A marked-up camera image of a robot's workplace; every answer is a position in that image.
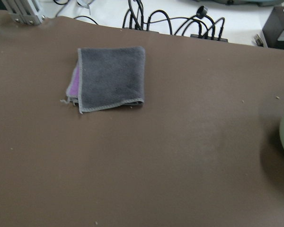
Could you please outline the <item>grey folded cloth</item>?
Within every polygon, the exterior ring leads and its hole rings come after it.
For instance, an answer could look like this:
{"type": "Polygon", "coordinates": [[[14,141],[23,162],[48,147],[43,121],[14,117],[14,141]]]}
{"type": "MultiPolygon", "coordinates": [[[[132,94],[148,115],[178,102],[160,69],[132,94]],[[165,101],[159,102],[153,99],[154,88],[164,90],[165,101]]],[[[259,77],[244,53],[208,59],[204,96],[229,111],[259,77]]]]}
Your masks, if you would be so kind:
{"type": "Polygon", "coordinates": [[[66,99],[61,102],[78,105],[81,114],[142,105],[145,60],[141,46],[79,48],[66,99]]]}

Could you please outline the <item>black power strip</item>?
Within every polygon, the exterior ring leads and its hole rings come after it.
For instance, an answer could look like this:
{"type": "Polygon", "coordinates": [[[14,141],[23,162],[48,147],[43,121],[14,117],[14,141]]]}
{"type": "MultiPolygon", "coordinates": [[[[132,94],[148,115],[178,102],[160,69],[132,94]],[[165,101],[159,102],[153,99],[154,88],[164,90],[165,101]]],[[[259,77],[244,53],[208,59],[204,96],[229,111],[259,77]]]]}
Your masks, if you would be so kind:
{"type": "Polygon", "coordinates": [[[219,42],[225,42],[228,43],[229,40],[226,38],[218,38],[218,37],[211,37],[211,36],[201,36],[201,35],[197,35],[197,34],[191,34],[190,35],[191,38],[198,38],[198,39],[205,39],[205,40],[213,40],[213,41],[219,41],[219,42]]]}

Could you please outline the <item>black power adapter box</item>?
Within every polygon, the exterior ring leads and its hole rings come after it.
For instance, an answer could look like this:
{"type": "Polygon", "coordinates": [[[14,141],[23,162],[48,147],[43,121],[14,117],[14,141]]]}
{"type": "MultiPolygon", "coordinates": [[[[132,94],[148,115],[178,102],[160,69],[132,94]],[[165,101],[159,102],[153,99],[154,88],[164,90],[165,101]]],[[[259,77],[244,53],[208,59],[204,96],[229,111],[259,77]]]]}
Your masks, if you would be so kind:
{"type": "Polygon", "coordinates": [[[284,7],[274,7],[263,29],[269,48],[284,50],[284,7]]]}

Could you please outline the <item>aluminium frame post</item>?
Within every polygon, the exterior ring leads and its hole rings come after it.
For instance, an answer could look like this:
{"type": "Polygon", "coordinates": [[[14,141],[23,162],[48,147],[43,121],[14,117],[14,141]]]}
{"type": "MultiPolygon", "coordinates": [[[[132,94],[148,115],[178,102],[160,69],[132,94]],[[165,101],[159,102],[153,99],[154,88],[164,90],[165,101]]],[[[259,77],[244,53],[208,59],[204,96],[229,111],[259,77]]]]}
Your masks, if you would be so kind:
{"type": "Polygon", "coordinates": [[[2,0],[12,20],[27,25],[39,25],[46,19],[38,0],[2,0]]]}

